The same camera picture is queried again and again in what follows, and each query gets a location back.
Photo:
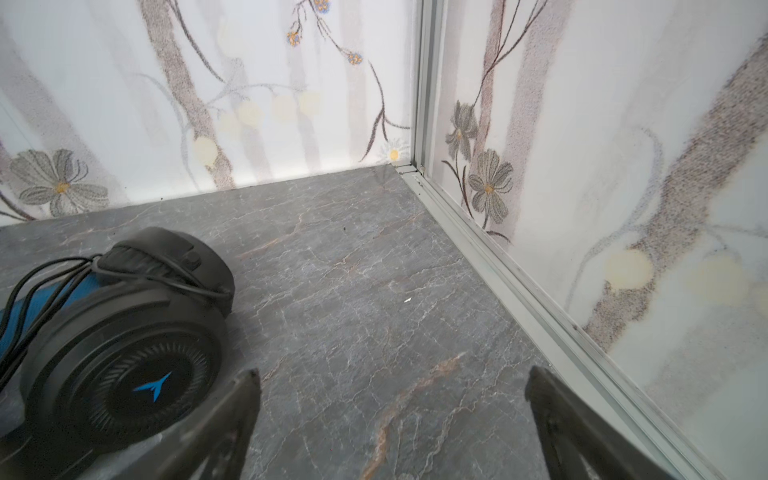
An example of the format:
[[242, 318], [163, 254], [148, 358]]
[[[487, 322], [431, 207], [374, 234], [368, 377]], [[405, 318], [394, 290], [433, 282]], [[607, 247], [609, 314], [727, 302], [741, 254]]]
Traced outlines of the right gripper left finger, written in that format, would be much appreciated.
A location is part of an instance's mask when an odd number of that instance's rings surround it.
[[261, 377], [244, 370], [119, 479], [239, 479], [261, 408]]

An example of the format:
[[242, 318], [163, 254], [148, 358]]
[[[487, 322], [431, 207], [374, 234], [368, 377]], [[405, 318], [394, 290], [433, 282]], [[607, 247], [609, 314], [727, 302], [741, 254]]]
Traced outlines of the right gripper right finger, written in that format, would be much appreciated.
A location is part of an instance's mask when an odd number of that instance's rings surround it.
[[672, 476], [549, 370], [534, 366], [525, 398], [552, 479], [670, 479]]

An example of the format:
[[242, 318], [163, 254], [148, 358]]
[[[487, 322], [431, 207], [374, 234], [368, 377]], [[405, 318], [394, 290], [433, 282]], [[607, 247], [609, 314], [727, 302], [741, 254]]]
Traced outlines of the black blue headphones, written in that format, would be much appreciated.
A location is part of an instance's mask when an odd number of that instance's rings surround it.
[[234, 294], [210, 246], [161, 227], [33, 268], [1, 312], [1, 381], [24, 406], [2, 477], [73, 479], [183, 419], [215, 384]]

